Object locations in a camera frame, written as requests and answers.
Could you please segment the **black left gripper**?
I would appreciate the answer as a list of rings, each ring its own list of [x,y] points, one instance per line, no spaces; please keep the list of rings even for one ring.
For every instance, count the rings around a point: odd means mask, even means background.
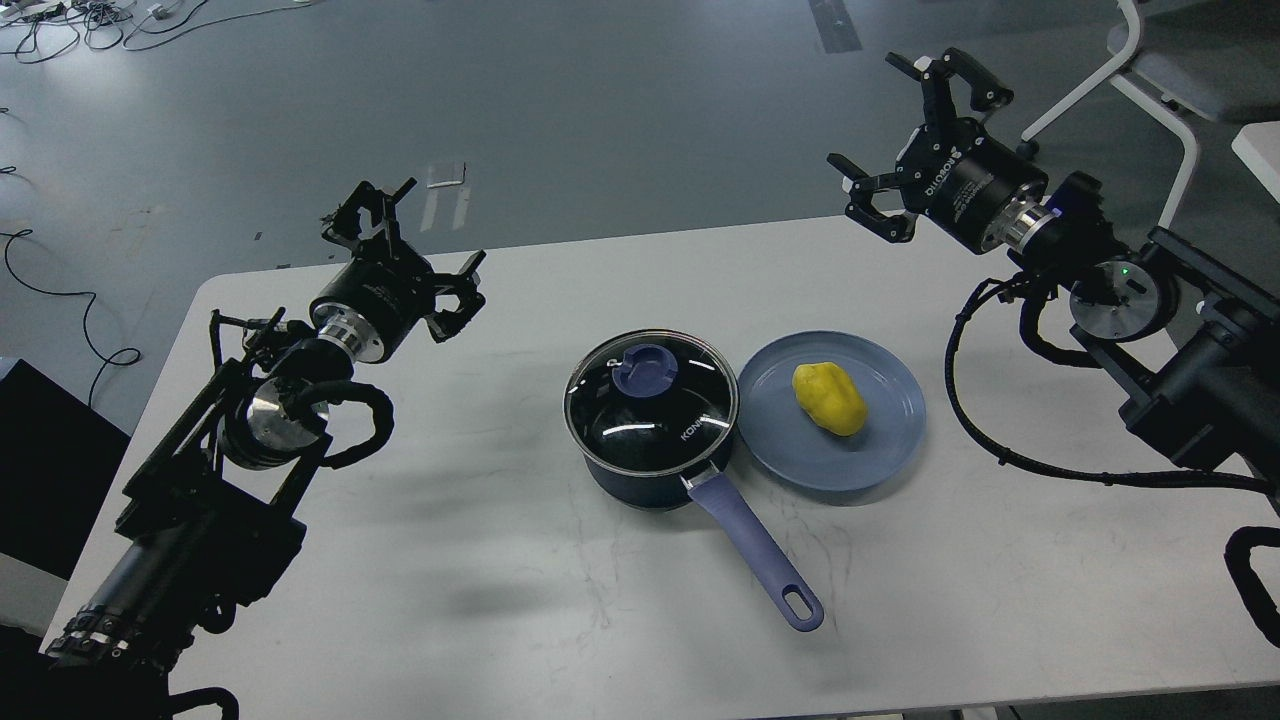
[[[486,304],[479,288],[485,250],[456,273],[440,273],[404,241],[396,210],[416,184],[408,178],[385,191],[362,181],[321,218],[321,238],[352,259],[310,304],[308,316],[319,337],[352,363],[387,361],[421,319],[433,341],[444,343]]]

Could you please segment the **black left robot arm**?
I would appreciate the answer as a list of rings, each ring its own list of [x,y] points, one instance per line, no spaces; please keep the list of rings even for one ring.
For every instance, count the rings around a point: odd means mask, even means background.
[[[485,299],[484,251],[439,272],[402,236],[413,190],[364,181],[323,218],[349,260],[306,320],[212,311],[212,374],[125,483],[115,530],[131,542],[92,596],[36,660],[3,683],[5,719],[177,719],[212,708],[237,719],[218,685],[173,692],[197,632],[228,632],[265,598],[302,550],[296,511],[316,473],[339,470],[390,439],[394,405],[360,382],[424,324],[456,337]]]

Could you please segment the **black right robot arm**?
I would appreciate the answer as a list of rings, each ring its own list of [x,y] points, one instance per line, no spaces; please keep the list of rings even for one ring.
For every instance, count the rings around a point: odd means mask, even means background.
[[[886,63],[922,91],[922,120],[892,168],[872,174],[842,154],[846,218],[891,243],[922,219],[982,255],[1005,249],[1015,273],[982,281],[957,311],[943,387],[965,433],[1000,465],[1039,477],[1151,489],[1242,489],[1277,506],[1277,297],[1189,240],[1153,225],[1134,249],[1105,215],[1102,186],[1075,170],[1059,184],[987,119],[1014,91],[948,47]],[[957,354],[987,302],[1020,304],[1018,334],[1055,366],[1097,369],[1124,392],[1129,434],[1167,471],[1084,471],[1027,456],[964,409]]]

